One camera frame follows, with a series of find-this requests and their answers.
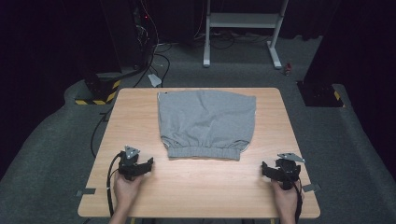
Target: black cable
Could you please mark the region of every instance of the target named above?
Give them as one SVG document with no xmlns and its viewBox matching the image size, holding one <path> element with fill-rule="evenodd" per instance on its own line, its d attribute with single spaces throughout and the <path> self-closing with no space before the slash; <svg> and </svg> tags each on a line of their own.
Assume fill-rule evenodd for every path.
<svg viewBox="0 0 396 224">
<path fill-rule="evenodd" d="M 82 224 L 87 224 L 88 222 L 90 222 L 91 221 L 91 218 L 89 217 L 89 218 L 87 218 Z"/>
<path fill-rule="evenodd" d="M 148 6 L 147 6 L 147 1 L 145 0 L 145 4 L 146 4 L 146 5 L 145 5 L 145 4 L 143 4 L 143 0 L 140 0 L 140 4 L 142 5 L 142 8 L 145 10 L 145 12 L 146 12 L 146 14 L 147 14 L 149 20 L 151 21 L 151 23 L 152 23 L 152 25 L 153 25 L 153 27 L 154 27 L 154 30 L 155 30 L 155 34 L 156 34 L 156 37 L 157 37 L 157 44 L 155 45 L 155 49 L 154 49 L 154 52 L 155 52 L 156 49 L 157 49 L 157 47 L 158 47 L 158 45 L 160 44 L 160 38 L 159 38 L 157 26 L 155 25 L 154 20 L 153 20 L 153 19 L 151 18 L 151 16 L 149 15 Z"/>
<path fill-rule="evenodd" d="M 150 73 L 152 73 L 152 74 L 158 75 L 157 69 L 155 69 L 153 66 L 150 67 L 149 71 L 150 71 Z"/>
<path fill-rule="evenodd" d="M 230 47 L 235 43 L 235 38 L 234 38 L 232 35 L 230 35 L 230 38 L 229 38 L 229 39 L 225 39 L 225 40 L 226 40 L 226 41 L 231 40 L 231 44 L 230 44 L 229 46 L 227 46 L 227 47 L 220 48 L 220 47 L 216 47 L 215 45 L 213 45 L 213 41 L 211 41 L 211 42 L 210 42 L 210 47 L 212 47 L 212 48 L 214 48 L 214 49 L 228 49 L 228 48 L 230 48 Z"/>
<path fill-rule="evenodd" d="M 246 38 L 246 37 L 251 37 L 254 38 L 252 40 L 237 40 L 238 38 Z M 271 35 L 268 35 L 267 37 L 260 39 L 262 36 L 258 35 L 258 36 L 239 36 L 236 37 L 235 39 L 235 44 L 256 44 L 256 43 L 261 43 L 265 40 L 267 40 L 268 38 L 271 37 Z"/>
<path fill-rule="evenodd" d="M 145 67 L 141 67 L 140 69 L 138 69 L 136 71 L 133 71 L 133 72 L 130 72 L 130 73 L 127 73 L 124 75 L 120 75 L 118 77 L 106 77 L 106 78 L 101 78 L 101 79 L 103 81 L 118 81 L 118 80 L 124 79 L 126 77 L 133 77 L 134 75 L 141 73 L 144 69 L 145 69 Z"/>
<path fill-rule="evenodd" d="M 106 113 L 100 113 L 100 115 L 103 115 L 102 118 L 99 120 L 99 122 L 96 124 L 95 129 L 93 130 L 92 136 L 91 136 L 91 154 L 93 155 L 94 158 L 96 158 L 95 153 L 93 152 L 93 138 L 95 137 L 96 131 L 99 128 L 99 125 L 106 120 L 106 117 L 108 115 L 108 113 L 110 113 L 110 111 L 113 109 L 113 106 L 111 106 L 111 108 L 106 112 Z"/>
<path fill-rule="evenodd" d="M 117 154 L 116 157 L 114 157 L 113 161 L 110 163 L 110 167 L 108 168 L 108 173 L 107 173 L 107 182 L 106 182 L 106 189 L 107 189 L 107 201 L 108 201 L 108 210 L 110 211 L 110 216 L 112 217 L 114 215 L 114 208 L 113 208 L 113 201 L 111 200 L 111 187 L 110 187 L 110 182 L 111 182 L 111 176 L 114 174 L 111 173 L 111 169 L 113 168 L 114 161 L 118 157 L 121 157 L 121 153 Z"/>
<path fill-rule="evenodd" d="M 152 53 L 151 55 L 151 59 L 148 63 L 148 67 L 146 68 L 145 72 L 142 74 L 142 76 L 140 76 L 139 80 L 137 80 L 137 82 L 134 84 L 134 88 L 137 86 L 137 84 L 140 83 L 140 81 L 142 80 L 143 76 L 147 73 L 147 71 L 149 70 L 149 68 L 151 67 L 152 64 L 152 60 L 154 59 L 154 53 Z"/>
<path fill-rule="evenodd" d="M 171 49 L 172 47 L 173 47 L 173 45 L 172 44 L 164 44 L 164 45 L 169 45 L 169 48 L 168 49 L 163 49 L 163 50 L 161 50 L 161 51 L 156 51 L 156 53 L 164 53 L 164 52 L 166 52 L 166 51 L 168 51 L 169 49 Z"/>
<path fill-rule="evenodd" d="M 111 173 L 111 175 L 110 175 L 110 179 L 111 179 L 111 176 L 113 176 L 114 175 L 114 173 L 116 173 L 116 171 L 118 171 L 119 169 L 116 169 L 116 170 L 114 170 L 113 171 L 113 173 Z"/>
<path fill-rule="evenodd" d="M 161 87 L 163 87 L 163 80 L 165 79 L 166 74 L 168 74 L 169 67 L 171 66 L 171 62 L 169 61 L 168 58 L 166 58 L 165 56 L 163 56 L 163 55 L 161 55 L 161 54 L 155 53 L 154 55 L 161 56 L 161 57 L 165 58 L 166 61 L 168 61 L 168 66 L 166 67 L 166 71 L 165 71 L 165 73 L 163 74 L 163 77 L 161 78 Z"/>
</svg>

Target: cable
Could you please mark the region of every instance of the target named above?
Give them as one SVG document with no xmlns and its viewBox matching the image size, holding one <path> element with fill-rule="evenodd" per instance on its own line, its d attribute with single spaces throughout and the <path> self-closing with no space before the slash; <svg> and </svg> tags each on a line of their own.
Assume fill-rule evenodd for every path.
<svg viewBox="0 0 396 224">
<path fill-rule="evenodd" d="M 96 158 L 95 153 L 93 152 L 93 138 L 95 137 L 96 131 L 99 128 L 99 125 L 105 121 L 108 113 L 110 113 L 110 111 L 113 109 L 113 106 L 111 106 L 111 108 L 106 112 L 106 113 L 100 113 L 100 115 L 103 115 L 102 118 L 99 120 L 99 122 L 96 124 L 95 129 L 93 130 L 92 136 L 91 136 L 91 154 L 93 155 L 94 158 Z"/>
<path fill-rule="evenodd" d="M 267 40 L 269 37 L 271 37 L 271 35 L 268 35 L 267 37 L 265 37 L 264 39 L 261 39 L 261 40 L 258 40 L 258 39 L 260 39 L 260 37 L 263 37 L 262 35 L 258 35 L 258 36 L 239 36 L 239 37 L 236 37 L 235 39 L 243 38 L 243 37 L 244 38 L 251 37 L 251 38 L 255 38 L 255 39 L 253 39 L 253 40 L 239 40 L 239 41 L 235 40 L 235 43 L 236 44 L 255 44 L 255 43 L 260 43 L 260 42 L 263 42 L 263 41 Z"/>
<path fill-rule="evenodd" d="M 139 38 L 137 38 L 137 40 L 138 40 L 139 43 L 140 43 L 140 48 L 143 48 L 143 46 L 146 45 L 147 42 L 148 42 L 148 39 L 149 39 L 149 32 L 148 32 L 143 26 L 141 26 L 141 25 L 136 25 L 136 28 L 142 30 L 142 32 L 140 32 L 140 34 L 138 34 L 138 37 L 139 37 Z M 146 34 L 146 38 L 145 38 L 146 41 L 145 41 L 144 44 L 143 44 L 142 41 L 140 40 L 140 39 L 142 38 L 143 34 Z"/>
<path fill-rule="evenodd" d="M 113 164 L 114 161 L 116 161 L 116 159 L 118 157 L 121 157 L 121 152 L 119 154 L 117 154 L 117 156 L 114 157 L 113 161 L 110 163 L 110 167 L 108 168 L 108 172 L 107 172 L 107 182 L 106 182 L 106 189 L 107 189 L 107 202 L 108 202 L 108 210 L 110 212 L 110 216 L 112 217 L 114 215 L 114 208 L 113 208 L 113 201 L 111 200 L 111 187 L 110 187 L 110 182 L 111 182 L 111 176 L 114 174 L 111 173 L 111 169 L 113 168 Z"/>
<path fill-rule="evenodd" d="M 151 18 L 151 16 L 149 15 L 149 12 L 147 11 L 145 4 L 143 4 L 143 0 L 140 0 L 140 3 L 142 4 L 142 8 L 145 10 L 146 14 L 148 15 L 149 20 L 151 21 L 152 25 L 154 26 L 154 30 L 155 30 L 155 34 L 157 36 L 157 44 L 155 45 L 155 49 L 154 52 L 157 50 L 158 45 L 160 44 L 160 38 L 158 37 L 158 30 L 157 30 L 157 26 L 155 25 L 154 20 Z"/>
<path fill-rule="evenodd" d="M 216 47 L 215 45 L 213 45 L 213 42 L 212 41 L 210 41 L 210 47 L 212 47 L 212 48 L 214 48 L 214 49 L 228 49 L 228 48 L 230 48 L 234 43 L 235 43 L 235 38 L 232 36 L 232 35 L 230 35 L 230 37 L 231 38 L 229 38 L 229 39 L 225 39 L 226 41 L 228 41 L 228 40 L 232 40 L 232 42 L 231 42 L 231 44 L 229 45 L 229 46 L 227 46 L 227 47 L 224 47 L 224 48 L 219 48 L 219 47 Z"/>
<path fill-rule="evenodd" d="M 150 67 L 149 71 L 150 71 L 150 73 L 152 73 L 152 74 L 158 75 L 157 69 L 155 69 L 153 66 Z"/>
<path fill-rule="evenodd" d="M 173 47 L 173 44 L 172 43 L 168 43 L 168 44 L 160 44 L 160 45 L 158 45 L 158 46 L 163 46 L 163 45 L 168 45 L 169 46 L 169 48 L 168 49 L 164 49 L 164 50 L 161 50 L 161 51 L 157 51 L 157 53 L 164 53 L 164 52 L 166 52 L 166 51 L 168 51 L 169 49 L 171 49 L 172 47 Z"/>
<path fill-rule="evenodd" d="M 161 78 L 161 88 L 162 88 L 162 87 L 163 87 L 163 80 L 165 79 L 166 74 L 168 74 L 169 67 L 171 66 L 171 62 L 169 61 L 168 58 L 166 58 L 165 56 L 163 56 L 163 55 L 161 55 L 161 54 L 156 53 L 156 54 L 154 54 L 154 55 L 161 56 L 161 57 L 165 58 L 166 61 L 168 61 L 168 66 L 166 67 L 166 71 L 165 71 L 165 73 L 163 74 L 163 78 Z"/>
<path fill-rule="evenodd" d="M 137 84 L 140 83 L 140 81 L 142 80 L 143 76 L 147 73 L 147 71 L 148 71 L 149 68 L 151 67 L 151 64 L 152 64 L 153 59 L 154 59 L 154 53 L 151 55 L 151 59 L 150 59 L 150 61 L 149 61 L 149 63 L 148 63 L 148 66 L 147 66 L 145 72 L 142 74 L 142 76 L 140 76 L 139 80 L 137 80 L 137 82 L 134 84 L 134 88 L 137 86 Z"/>
<path fill-rule="evenodd" d="M 126 78 L 126 77 L 132 77 L 134 75 L 137 75 L 137 74 L 141 73 L 144 70 L 144 68 L 145 67 L 139 68 L 136 71 L 133 71 L 133 72 L 130 72 L 130 73 L 127 73 L 127 74 L 123 74 L 123 75 L 120 75 L 118 77 L 102 78 L 102 80 L 105 80 L 105 81 L 118 81 L 118 80 L 121 80 L 121 79 Z"/>
<path fill-rule="evenodd" d="M 82 224 L 87 224 L 87 223 L 89 223 L 91 221 L 91 218 L 89 217 L 89 218 L 87 218 Z"/>
<path fill-rule="evenodd" d="M 202 0 L 202 13 L 201 13 L 201 21 L 199 22 L 199 27 L 197 33 L 195 33 L 194 38 L 199 34 L 202 26 L 202 21 L 204 20 L 204 11 L 205 11 L 205 0 Z"/>
</svg>

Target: gray sweatpants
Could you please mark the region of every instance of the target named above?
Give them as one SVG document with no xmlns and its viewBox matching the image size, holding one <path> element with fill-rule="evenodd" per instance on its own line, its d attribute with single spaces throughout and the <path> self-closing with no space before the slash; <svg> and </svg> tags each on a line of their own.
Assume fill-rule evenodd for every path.
<svg viewBox="0 0 396 224">
<path fill-rule="evenodd" d="M 168 157 L 239 160 L 253 135 L 256 97 L 227 91 L 158 93 L 159 125 Z"/>
</svg>

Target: black equipment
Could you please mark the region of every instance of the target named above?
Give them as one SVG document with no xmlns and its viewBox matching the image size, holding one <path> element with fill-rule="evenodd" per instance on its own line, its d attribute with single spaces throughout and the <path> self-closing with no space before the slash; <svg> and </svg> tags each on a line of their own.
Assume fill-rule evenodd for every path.
<svg viewBox="0 0 396 224">
<path fill-rule="evenodd" d="M 299 180 L 299 174 L 301 171 L 301 166 L 296 165 L 295 161 L 289 161 L 285 159 L 276 160 L 276 167 L 274 169 L 268 167 L 268 165 L 262 162 L 262 175 L 265 175 L 271 179 L 282 182 L 282 189 L 291 189 L 292 183 Z"/>
<path fill-rule="evenodd" d="M 71 57 L 87 87 L 78 93 L 77 103 L 109 104 L 119 80 L 149 68 L 158 41 L 149 15 L 150 1 L 62 2 L 66 15 L 64 39 L 70 42 Z"/>
<path fill-rule="evenodd" d="M 148 162 L 143 164 L 137 164 L 139 159 L 140 151 L 126 147 L 124 152 L 121 152 L 121 160 L 119 163 L 119 173 L 125 176 L 127 180 L 133 180 L 136 176 L 143 175 L 151 171 L 152 163 L 154 159 L 151 158 Z"/>
</svg>

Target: hand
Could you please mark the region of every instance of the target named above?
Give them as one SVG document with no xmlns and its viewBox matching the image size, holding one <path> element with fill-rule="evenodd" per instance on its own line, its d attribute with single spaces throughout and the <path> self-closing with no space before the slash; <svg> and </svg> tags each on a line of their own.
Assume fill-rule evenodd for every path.
<svg viewBox="0 0 396 224">
<path fill-rule="evenodd" d="M 114 193 L 117 198 L 117 207 L 109 223 L 125 223 L 131 206 L 136 199 L 143 176 L 137 176 L 134 181 L 125 179 L 119 172 L 114 177 Z"/>
<path fill-rule="evenodd" d="M 295 213 L 297 210 L 297 192 L 295 188 L 283 190 L 279 183 L 271 179 L 271 183 L 275 192 L 275 204 L 277 212 L 280 215 L 280 223 L 282 224 L 295 224 Z M 295 182 L 297 189 L 301 191 L 301 185 Z"/>
</svg>

